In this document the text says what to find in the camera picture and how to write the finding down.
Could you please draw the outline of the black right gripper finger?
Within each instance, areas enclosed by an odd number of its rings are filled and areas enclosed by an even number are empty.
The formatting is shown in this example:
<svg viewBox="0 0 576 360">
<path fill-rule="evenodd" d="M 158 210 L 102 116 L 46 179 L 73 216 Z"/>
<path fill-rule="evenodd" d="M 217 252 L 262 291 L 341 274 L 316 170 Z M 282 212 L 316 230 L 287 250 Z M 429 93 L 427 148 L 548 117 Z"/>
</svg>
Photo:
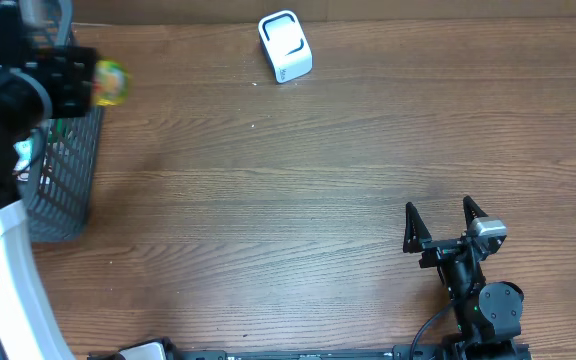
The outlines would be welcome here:
<svg viewBox="0 0 576 360">
<path fill-rule="evenodd" d="M 431 234 L 412 202 L 405 206 L 406 224 L 403 241 L 404 253 L 418 253 L 424 250 L 426 243 L 432 241 Z"/>
<path fill-rule="evenodd" d="M 481 230 L 482 222 L 488 218 L 488 215 L 469 195 L 463 198 L 463 210 L 468 230 Z"/>
</svg>

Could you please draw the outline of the yellow liquid bottle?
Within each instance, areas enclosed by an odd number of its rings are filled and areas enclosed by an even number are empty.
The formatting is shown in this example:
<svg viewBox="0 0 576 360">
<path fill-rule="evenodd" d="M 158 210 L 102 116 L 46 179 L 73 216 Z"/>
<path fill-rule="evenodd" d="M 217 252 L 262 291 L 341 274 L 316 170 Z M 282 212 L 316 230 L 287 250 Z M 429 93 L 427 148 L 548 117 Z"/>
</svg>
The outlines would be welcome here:
<svg viewBox="0 0 576 360">
<path fill-rule="evenodd" d="M 125 68 L 111 60 L 100 60 L 94 73 L 94 102 L 98 106 L 115 106 L 124 102 L 131 76 Z"/>
</svg>

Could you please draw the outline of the teal wet wipes pack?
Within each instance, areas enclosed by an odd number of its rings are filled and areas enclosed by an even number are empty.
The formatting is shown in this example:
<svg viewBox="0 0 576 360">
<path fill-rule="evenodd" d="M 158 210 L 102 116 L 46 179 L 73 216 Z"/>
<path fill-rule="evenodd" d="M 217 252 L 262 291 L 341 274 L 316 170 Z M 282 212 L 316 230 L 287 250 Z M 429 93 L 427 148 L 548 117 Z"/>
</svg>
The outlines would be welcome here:
<svg viewBox="0 0 576 360">
<path fill-rule="evenodd" d="M 27 138 L 14 144 L 14 149 L 18 154 L 18 160 L 14 168 L 15 172 L 23 172 L 30 164 L 33 154 L 33 143 L 34 141 L 31 138 Z"/>
</svg>

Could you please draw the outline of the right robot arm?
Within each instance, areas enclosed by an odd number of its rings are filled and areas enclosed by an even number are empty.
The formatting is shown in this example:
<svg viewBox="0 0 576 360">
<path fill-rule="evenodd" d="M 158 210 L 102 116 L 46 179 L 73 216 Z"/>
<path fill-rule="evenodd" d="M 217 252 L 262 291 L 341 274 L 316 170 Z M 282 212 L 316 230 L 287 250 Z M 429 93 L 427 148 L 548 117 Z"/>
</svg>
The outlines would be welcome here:
<svg viewBox="0 0 576 360">
<path fill-rule="evenodd" d="M 449 303 L 422 325 L 408 349 L 395 354 L 405 359 L 530 359 L 529 347 L 514 341 L 521 334 L 523 291 L 512 282 L 488 283 L 481 268 L 503 245 L 507 227 L 469 196 L 463 198 L 463 210 L 465 231 L 457 238 L 434 241 L 417 208 L 411 202 L 405 205 L 402 251 L 419 253 L 420 267 L 437 270 Z M 426 330 L 450 311 L 458 331 L 439 344 L 422 346 Z"/>
</svg>

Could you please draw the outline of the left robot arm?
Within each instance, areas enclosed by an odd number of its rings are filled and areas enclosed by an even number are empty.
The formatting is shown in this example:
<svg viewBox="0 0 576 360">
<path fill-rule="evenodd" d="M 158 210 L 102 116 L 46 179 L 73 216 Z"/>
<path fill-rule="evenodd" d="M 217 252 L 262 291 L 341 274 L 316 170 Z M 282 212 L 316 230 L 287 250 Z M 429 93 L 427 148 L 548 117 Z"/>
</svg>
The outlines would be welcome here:
<svg viewBox="0 0 576 360">
<path fill-rule="evenodd" d="M 79 235 L 103 111 L 69 0 L 0 1 L 0 359 L 68 359 L 32 253 Z"/>
</svg>

